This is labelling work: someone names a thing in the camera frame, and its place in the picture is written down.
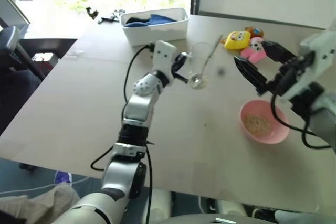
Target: table surface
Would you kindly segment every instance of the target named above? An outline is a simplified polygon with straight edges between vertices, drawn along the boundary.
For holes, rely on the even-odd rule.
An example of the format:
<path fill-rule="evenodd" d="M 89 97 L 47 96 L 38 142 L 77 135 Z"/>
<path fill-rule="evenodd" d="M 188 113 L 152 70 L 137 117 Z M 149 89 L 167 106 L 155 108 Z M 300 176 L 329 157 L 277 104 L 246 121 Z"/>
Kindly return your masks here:
<path fill-rule="evenodd" d="M 318 30 L 243 20 L 191 16 L 187 40 L 172 41 L 179 51 L 195 42 L 213 44 L 219 34 L 245 26 L 297 52 L 299 42 Z M 75 42 L 0 137 L 0 157 L 100 178 L 90 163 L 116 140 L 121 126 L 122 87 L 132 48 L 119 24 L 102 23 Z M 266 59 L 259 70 L 271 78 L 279 65 Z M 224 68 L 220 77 L 217 68 Z M 131 69 L 130 86 L 151 69 L 141 53 Z M 149 140 L 154 187 L 217 199 L 336 215 L 336 155 L 304 147 L 290 131 L 277 145 L 244 138 L 240 107 L 259 98 L 241 76 L 233 56 L 219 46 L 209 82 L 193 90 L 175 81 L 155 107 Z M 320 78 L 335 90 L 335 67 Z M 287 103 L 278 106 L 291 124 L 303 126 Z M 309 140 L 314 144 L 319 139 Z M 97 166 L 104 167 L 107 158 Z"/>

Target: metal spoon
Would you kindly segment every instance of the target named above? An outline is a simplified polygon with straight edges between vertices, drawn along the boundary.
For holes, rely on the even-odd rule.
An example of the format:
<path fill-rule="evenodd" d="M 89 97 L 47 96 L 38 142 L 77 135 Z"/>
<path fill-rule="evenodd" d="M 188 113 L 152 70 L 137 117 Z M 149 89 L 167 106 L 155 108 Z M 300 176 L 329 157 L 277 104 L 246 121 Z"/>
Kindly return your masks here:
<path fill-rule="evenodd" d="M 216 44 L 214 45 L 214 47 L 212 48 L 210 54 L 208 55 L 208 57 L 205 60 L 205 63 L 202 67 L 202 72 L 201 73 L 196 73 L 193 76 L 191 76 L 191 78 L 189 79 L 189 86 L 193 89 L 202 89 L 206 86 L 206 80 L 203 77 L 206 65 L 208 64 L 209 60 L 211 59 L 212 55 L 214 54 L 218 44 L 221 42 L 222 40 L 222 34 L 219 36 Z"/>

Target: grains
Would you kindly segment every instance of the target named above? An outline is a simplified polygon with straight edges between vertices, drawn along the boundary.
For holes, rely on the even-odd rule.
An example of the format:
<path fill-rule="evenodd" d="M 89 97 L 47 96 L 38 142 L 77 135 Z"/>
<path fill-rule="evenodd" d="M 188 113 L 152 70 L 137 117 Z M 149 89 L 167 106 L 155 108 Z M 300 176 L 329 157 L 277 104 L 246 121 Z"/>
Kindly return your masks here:
<path fill-rule="evenodd" d="M 260 115 L 247 115 L 243 119 L 246 130 L 255 137 L 260 137 L 271 132 L 272 125 Z"/>

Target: yellow toy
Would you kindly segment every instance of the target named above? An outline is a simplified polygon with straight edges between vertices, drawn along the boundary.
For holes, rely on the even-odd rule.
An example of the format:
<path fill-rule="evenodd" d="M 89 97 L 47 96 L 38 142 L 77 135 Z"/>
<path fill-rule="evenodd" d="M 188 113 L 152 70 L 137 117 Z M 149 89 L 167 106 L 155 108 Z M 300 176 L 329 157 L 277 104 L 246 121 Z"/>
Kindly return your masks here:
<path fill-rule="evenodd" d="M 248 46 L 251 33 L 248 31 L 233 31 L 221 43 L 230 50 L 240 50 Z"/>

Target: plush toy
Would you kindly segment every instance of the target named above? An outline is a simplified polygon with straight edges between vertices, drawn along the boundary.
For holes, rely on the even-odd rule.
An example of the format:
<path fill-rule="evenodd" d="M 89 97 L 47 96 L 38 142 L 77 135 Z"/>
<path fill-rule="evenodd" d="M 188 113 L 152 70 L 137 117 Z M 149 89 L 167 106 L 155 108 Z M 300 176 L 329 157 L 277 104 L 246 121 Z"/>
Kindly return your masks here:
<path fill-rule="evenodd" d="M 263 38 L 254 37 L 250 39 L 248 47 L 240 52 L 243 58 L 248 59 L 251 63 L 257 63 L 258 61 L 266 58 L 266 53 L 262 47 L 261 42 L 264 41 Z"/>
<path fill-rule="evenodd" d="M 247 26 L 245 27 L 245 31 L 248 31 L 249 33 L 251 33 L 251 38 L 254 38 L 254 37 L 263 38 L 264 36 L 264 31 L 255 26 Z"/>
<path fill-rule="evenodd" d="M 224 47 L 231 50 L 240 50 L 248 46 L 251 34 L 248 31 L 233 31 L 221 43 Z"/>

